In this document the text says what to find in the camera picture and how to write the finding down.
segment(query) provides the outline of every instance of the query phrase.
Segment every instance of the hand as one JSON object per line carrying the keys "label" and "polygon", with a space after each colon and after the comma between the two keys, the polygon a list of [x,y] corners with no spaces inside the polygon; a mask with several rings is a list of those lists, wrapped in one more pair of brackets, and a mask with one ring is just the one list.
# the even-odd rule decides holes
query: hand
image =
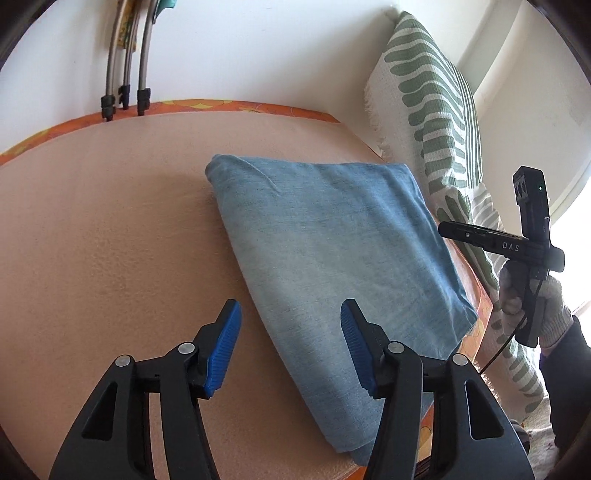
{"label": "hand", "polygon": [[[521,309],[523,299],[511,283],[511,265],[515,260],[509,260],[499,275],[499,299],[501,300],[502,324],[506,335],[510,335],[523,318],[524,311]],[[539,285],[538,280],[530,280],[530,289],[536,292]],[[573,324],[573,316],[570,310],[564,305],[562,298],[562,286],[554,277],[542,283],[538,297],[546,299],[544,319],[540,330],[540,346],[550,348],[566,333]]]}

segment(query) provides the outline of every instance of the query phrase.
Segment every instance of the black device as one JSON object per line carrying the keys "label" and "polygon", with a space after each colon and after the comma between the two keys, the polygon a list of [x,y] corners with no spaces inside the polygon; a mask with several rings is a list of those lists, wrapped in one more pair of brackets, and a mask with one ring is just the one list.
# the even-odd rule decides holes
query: black device
{"label": "black device", "polygon": [[215,323],[166,355],[117,357],[68,432],[50,480],[155,480],[149,393],[160,393],[170,479],[219,480],[197,399],[222,386],[241,318],[239,303],[228,300]]}
{"label": "black device", "polygon": [[545,299],[536,298],[530,280],[544,281],[550,270],[562,272],[564,252],[550,242],[550,209],[544,173],[536,168],[520,167],[513,175],[513,186],[523,236],[461,222],[442,222],[439,234],[517,261],[508,264],[508,268],[523,298],[527,322],[515,333],[515,339],[535,348],[544,318]]}
{"label": "black device", "polygon": [[359,383],[384,410],[363,480],[415,477],[421,396],[433,392],[433,445],[425,480],[533,480],[511,422],[472,363],[419,356],[367,322],[355,300],[340,321]]}

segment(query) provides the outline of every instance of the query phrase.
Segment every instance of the bed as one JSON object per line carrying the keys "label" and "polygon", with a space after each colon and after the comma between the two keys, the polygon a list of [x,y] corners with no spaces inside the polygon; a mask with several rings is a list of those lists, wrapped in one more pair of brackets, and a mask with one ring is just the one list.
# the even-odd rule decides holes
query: bed
{"label": "bed", "polygon": [[[115,357],[162,355],[234,297],[244,327],[224,388],[202,407],[222,478],[360,475],[322,438],[277,356],[203,170],[219,151],[382,160],[334,118],[274,105],[183,100],[155,104],[145,118],[119,119],[70,121],[0,157],[0,425],[24,462],[47,477]],[[474,358],[492,304],[463,255],[449,249],[479,315],[461,350]],[[269,412],[271,423],[264,421]],[[152,417],[159,438],[156,411]],[[428,414],[421,457],[431,426]],[[157,477],[166,478],[161,445],[154,458]]]}

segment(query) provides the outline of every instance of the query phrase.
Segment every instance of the green and white patterned pillow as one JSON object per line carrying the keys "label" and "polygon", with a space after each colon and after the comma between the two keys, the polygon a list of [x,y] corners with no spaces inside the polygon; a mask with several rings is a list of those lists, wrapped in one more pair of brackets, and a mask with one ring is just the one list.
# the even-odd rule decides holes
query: green and white patterned pillow
{"label": "green and white patterned pillow", "polygon": [[[365,99],[382,157],[409,166],[439,221],[502,227],[482,183],[480,134],[470,87],[411,14],[401,13],[368,80]],[[503,259],[461,242],[458,247],[495,303],[481,346],[490,357],[506,340],[500,327],[496,276]],[[528,352],[515,341],[489,372],[512,418],[524,418],[542,400],[538,371]],[[503,402],[504,397],[511,402]]]}

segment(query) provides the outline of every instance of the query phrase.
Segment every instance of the black rubber tip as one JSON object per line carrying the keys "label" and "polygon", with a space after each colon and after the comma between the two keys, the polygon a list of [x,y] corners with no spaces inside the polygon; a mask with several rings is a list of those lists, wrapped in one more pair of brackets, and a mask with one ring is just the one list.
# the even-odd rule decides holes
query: black rubber tip
{"label": "black rubber tip", "polygon": [[149,88],[138,90],[138,116],[144,116],[144,112],[150,109],[150,94]]}
{"label": "black rubber tip", "polygon": [[119,103],[123,104],[123,110],[129,110],[129,93],[131,85],[121,85],[119,87]]}
{"label": "black rubber tip", "polygon": [[105,95],[100,99],[100,114],[108,122],[113,120],[117,108],[115,107],[115,95]]}

